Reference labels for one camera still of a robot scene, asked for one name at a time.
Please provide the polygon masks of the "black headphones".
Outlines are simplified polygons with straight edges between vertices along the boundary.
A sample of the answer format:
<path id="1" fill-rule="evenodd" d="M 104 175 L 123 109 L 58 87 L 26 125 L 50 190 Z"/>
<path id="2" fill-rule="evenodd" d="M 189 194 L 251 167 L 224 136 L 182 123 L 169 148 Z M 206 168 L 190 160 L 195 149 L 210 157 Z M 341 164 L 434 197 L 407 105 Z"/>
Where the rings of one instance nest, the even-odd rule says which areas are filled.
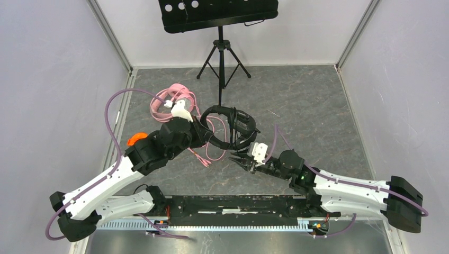
<path id="1" fill-rule="evenodd" d="M 204 111 L 200 118 L 201 124 L 207 126 L 207 117 L 209 114 L 225 115 L 228 120 L 230 129 L 230 142 L 221 141 L 214 136 L 209 139 L 209 142 L 222 150 L 239 151 L 246 149 L 252 142 L 256 140 L 260 130 L 256 127 L 255 119 L 242 110 L 235 107 L 224 107 L 215 105 L 209 107 Z"/>

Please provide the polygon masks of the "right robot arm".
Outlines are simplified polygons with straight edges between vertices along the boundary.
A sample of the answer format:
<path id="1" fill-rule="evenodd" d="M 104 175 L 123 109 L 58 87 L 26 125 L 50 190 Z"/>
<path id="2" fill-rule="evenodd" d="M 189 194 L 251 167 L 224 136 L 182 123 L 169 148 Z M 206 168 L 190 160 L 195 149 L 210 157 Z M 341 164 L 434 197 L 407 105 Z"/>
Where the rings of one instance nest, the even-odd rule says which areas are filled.
<path id="1" fill-rule="evenodd" d="M 396 229 L 421 232 L 423 195 L 400 176 L 389 180 L 345 177 L 311 167 L 294 150 L 259 163 L 247 152 L 233 152 L 230 160 L 252 174 L 264 173 L 289 181 L 289 187 L 307 197 L 311 217 L 343 214 L 384 216 Z"/>

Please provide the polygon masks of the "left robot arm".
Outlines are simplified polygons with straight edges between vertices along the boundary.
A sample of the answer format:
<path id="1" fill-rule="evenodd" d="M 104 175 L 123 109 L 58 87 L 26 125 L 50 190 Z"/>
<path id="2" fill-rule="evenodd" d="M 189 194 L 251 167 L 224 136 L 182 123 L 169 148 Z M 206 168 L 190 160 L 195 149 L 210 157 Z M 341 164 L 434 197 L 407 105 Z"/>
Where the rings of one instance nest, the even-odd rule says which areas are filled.
<path id="1" fill-rule="evenodd" d="M 127 185 L 167 165 L 183 151 L 207 143 L 221 150 L 239 151 L 255 141 L 257 130 L 247 132 L 241 124 L 232 124 L 241 133 L 234 142 L 218 140 L 206 123 L 193 117 L 173 117 L 146 137 L 129 145 L 123 155 L 107 170 L 85 185 L 69 192 L 55 192 L 50 203 L 55 211 L 49 225 L 57 221 L 61 238 L 76 242 L 91 235 L 99 226 L 129 215 L 161 215 L 166 201 L 157 186 L 149 186 L 136 194 L 110 200 Z"/>

